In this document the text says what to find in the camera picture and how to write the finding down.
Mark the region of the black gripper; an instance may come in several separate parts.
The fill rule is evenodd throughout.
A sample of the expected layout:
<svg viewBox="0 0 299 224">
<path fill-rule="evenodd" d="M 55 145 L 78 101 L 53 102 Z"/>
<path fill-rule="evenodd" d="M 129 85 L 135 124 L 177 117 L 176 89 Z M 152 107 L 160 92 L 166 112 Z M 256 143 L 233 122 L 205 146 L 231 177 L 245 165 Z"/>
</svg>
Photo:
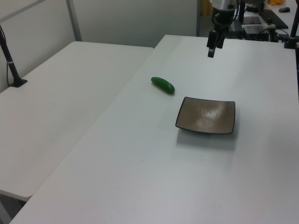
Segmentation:
<svg viewBox="0 0 299 224">
<path fill-rule="evenodd" d="M 234 20 L 235 9 L 230 10 L 221 10 L 213 8 L 212 11 L 212 23 L 216 26 L 229 26 Z M 208 57 L 213 58 L 215 48 L 222 49 L 224 40 L 226 38 L 226 30 L 222 29 L 219 32 L 218 41 L 217 41 L 217 32 L 211 30 L 209 32 L 207 47 L 208 47 Z"/>
</svg>

